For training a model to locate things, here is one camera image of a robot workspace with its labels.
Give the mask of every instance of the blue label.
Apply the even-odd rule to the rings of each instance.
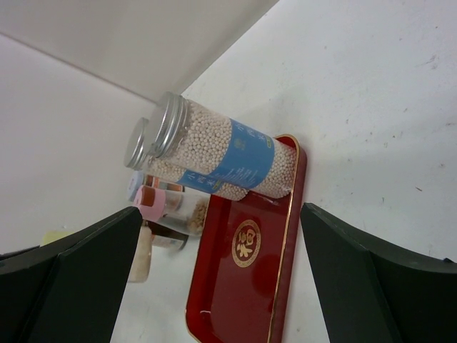
[[[177,184],[185,187],[191,187],[208,194],[213,194],[221,188],[223,182],[208,175],[202,175],[194,171],[186,170]]]
[[[273,164],[273,139],[249,126],[230,120],[230,144],[221,163],[209,175],[253,189],[266,178]]]

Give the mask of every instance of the pink jar cap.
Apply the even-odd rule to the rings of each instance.
[[[149,220],[150,222],[157,222],[165,210],[165,199],[166,193],[164,189],[154,188],[154,203],[152,206],[147,206],[141,204],[143,202],[143,191],[147,191],[147,186],[141,186],[135,196],[134,206],[140,210],[140,213],[144,220]]]

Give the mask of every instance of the red lacquer tray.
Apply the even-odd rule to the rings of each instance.
[[[290,195],[210,199],[186,308],[189,333],[202,343],[282,339],[306,155],[293,136],[277,139],[297,149]]]

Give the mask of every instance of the white pearl beads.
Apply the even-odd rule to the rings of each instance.
[[[170,182],[178,182],[185,172],[186,170],[184,168],[155,158],[150,158],[148,165],[146,166],[147,174]],[[246,189],[234,186],[233,184],[227,184],[226,182],[224,182],[221,188],[214,193],[214,195],[236,202],[243,199],[246,194],[248,194]]]
[[[231,120],[188,100],[189,118],[181,140],[164,157],[173,164],[200,174],[210,174],[221,163],[231,140]],[[273,164],[266,178],[253,190],[272,198],[289,194],[293,186],[296,150],[273,139]]]

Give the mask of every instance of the small spice jar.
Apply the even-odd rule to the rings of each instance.
[[[141,186],[134,200],[144,220],[191,236],[201,236],[209,200],[198,194]]]
[[[136,170],[132,173],[129,186],[127,187],[127,200],[132,202],[135,199],[136,193],[140,186],[146,185],[154,188],[169,189],[171,191],[184,192],[184,187],[179,184],[171,184],[160,180],[158,177],[145,174],[142,171]]]
[[[141,227],[136,243],[134,260],[131,263],[128,282],[145,282],[151,268],[153,236],[148,227]]]
[[[131,134],[124,157],[124,165],[126,167],[135,170],[143,169],[147,174],[154,175],[160,179],[165,179],[181,186],[197,189],[207,194],[214,194],[229,200],[238,201],[248,194],[248,191],[241,187],[194,171],[189,171],[167,161],[155,159],[150,154],[150,147],[144,144],[148,122],[148,119],[141,118]]]
[[[174,231],[164,225],[154,222],[144,221],[144,226],[148,227],[152,233],[152,245],[155,247],[170,250],[182,250],[186,246],[189,236],[181,232]]]
[[[292,190],[295,149],[170,92],[149,120],[144,146],[157,159],[268,197]]]

